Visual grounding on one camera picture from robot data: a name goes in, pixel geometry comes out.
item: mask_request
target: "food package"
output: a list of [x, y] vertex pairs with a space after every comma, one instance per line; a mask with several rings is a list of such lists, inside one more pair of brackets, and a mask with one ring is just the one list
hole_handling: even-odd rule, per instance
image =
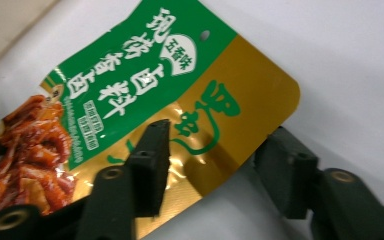
[[198, 1], [144, 0], [0, 121], [0, 209], [49, 214], [87, 196], [169, 119], [164, 202], [137, 220], [143, 237], [231, 176], [298, 101], [297, 83]]

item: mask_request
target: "green label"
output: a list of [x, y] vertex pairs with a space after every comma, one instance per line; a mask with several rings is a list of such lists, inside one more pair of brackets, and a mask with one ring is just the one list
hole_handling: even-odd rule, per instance
[[56, 67], [73, 169], [176, 101], [236, 33], [196, 0], [145, 0], [132, 15]]

